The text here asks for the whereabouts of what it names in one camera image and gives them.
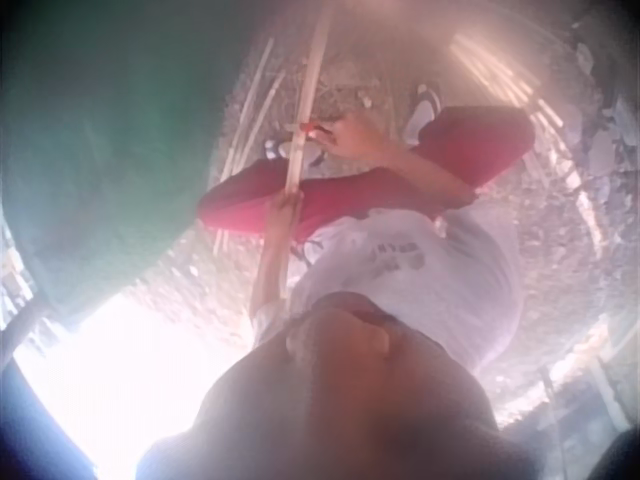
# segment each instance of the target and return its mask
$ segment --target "sunlight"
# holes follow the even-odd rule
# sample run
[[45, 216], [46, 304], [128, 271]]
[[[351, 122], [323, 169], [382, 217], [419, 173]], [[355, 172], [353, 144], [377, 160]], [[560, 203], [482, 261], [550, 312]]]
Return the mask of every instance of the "sunlight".
[[46, 358], [23, 346], [16, 360], [99, 478], [127, 479], [153, 442], [190, 427], [206, 391], [242, 355], [205, 348], [118, 295]]

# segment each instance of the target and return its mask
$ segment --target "white t-shirt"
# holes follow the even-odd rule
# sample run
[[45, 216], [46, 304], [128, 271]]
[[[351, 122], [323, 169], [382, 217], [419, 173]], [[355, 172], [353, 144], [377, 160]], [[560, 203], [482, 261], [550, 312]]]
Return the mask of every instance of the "white t-shirt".
[[443, 215], [445, 235], [405, 210], [342, 218], [305, 245], [312, 266], [291, 293], [289, 315], [267, 305], [254, 321], [256, 342], [333, 292], [360, 293], [438, 342], [471, 372], [511, 341], [522, 310], [516, 232], [510, 216], [479, 201]]

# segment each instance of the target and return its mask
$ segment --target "green cloth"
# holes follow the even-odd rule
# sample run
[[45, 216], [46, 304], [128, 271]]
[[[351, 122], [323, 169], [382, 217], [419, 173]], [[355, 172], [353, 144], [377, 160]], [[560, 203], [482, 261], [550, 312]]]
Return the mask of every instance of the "green cloth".
[[4, 213], [63, 322], [193, 222], [264, 3], [44, 0], [8, 15]]

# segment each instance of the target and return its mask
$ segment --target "hand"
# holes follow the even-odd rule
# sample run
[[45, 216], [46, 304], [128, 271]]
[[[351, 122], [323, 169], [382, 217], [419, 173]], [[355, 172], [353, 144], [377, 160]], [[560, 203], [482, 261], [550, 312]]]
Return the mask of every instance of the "hand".
[[265, 241], [289, 242], [300, 217], [303, 194], [301, 191], [279, 192], [271, 201], [267, 215]]
[[334, 155], [359, 162], [375, 163], [393, 142], [360, 113], [347, 113], [335, 122], [320, 122], [309, 136]]

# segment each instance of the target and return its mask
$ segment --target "gravel ground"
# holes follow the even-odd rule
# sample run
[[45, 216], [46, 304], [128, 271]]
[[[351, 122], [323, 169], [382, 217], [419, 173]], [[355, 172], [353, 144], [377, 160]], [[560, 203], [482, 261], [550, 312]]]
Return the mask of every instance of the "gravel ground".
[[[286, 77], [251, 158], [262, 155], [267, 138], [290, 135], [286, 126], [295, 116], [314, 18], [314, 12], [293, 6], [271, 19], [257, 37], [229, 98], [225, 129], [212, 157], [212, 184], [222, 170], [253, 72], [271, 36], [275, 47], [258, 107], [275, 75], [284, 69]], [[336, 15], [315, 115], [333, 116], [370, 103], [369, 112], [379, 126], [397, 136], [409, 116], [412, 92], [420, 82], [434, 78], [440, 81], [448, 105], [520, 103], [517, 96], [501, 98], [505, 90], [497, 94], [487, 90], [451, 50], [427, 43], [401, 25], [363, 18], [353, 12]], [[532, 93], [525, 108], [546, 118], [546, 124], [537, 126], [536, 148], [528, 162], [518, 162], [484, 192], [515, 214], [526, 289], [516, 338], [480, 376], [506, 422], [534, 406], [532, 400], [529, 403], [534, 404], [513, 407], [515, 400], [537, 385], [540, 367], [551, 367], [568, 354], [575, 356], [576, 344], [586, 341], [583, 345], [588, 348], [579, 349], [582, 360], [574, 370], [582, 368], [602, 345], [602, 341], [590, 342], [593, 331], [587, 335], [594, 325], [624, 330], [621, 325], [638, 318], [637, 150], [625, 145], [620, 126], [602, 112], [602, 94], [580, 69], [571, 48], [491, 15], [472, 18], [473, 24], [458, 25], [459, 31], [481, 40], [474, 44], [482, 45], [512, 71], [514, 81], [527, 83]], [[471, 48], [459, 47], [461, 51]], [[492, 84], [500, 84], [499, 73], [491, 74]], [[562, 127], [553, 125], [540, 99], [565, 120]], [[581, 118], [577, 128], [568, 120], [576, 116]], [[605, 141], [597, 140], [600, 153], [590, 155], [599, 132], [606, 132]], [[354, 171], [344, 162], [329, 159], [311, 174], [338, 176]], [[260, 241], [232, 234], [228, 250], [217, 256], [213, 243], [212, 232], [194, 225], [127, 294], [162, 311], [171, 321], [196, 329], [203, 341], [224, 338], [246, 350], [251, 343], [246, 308]]]

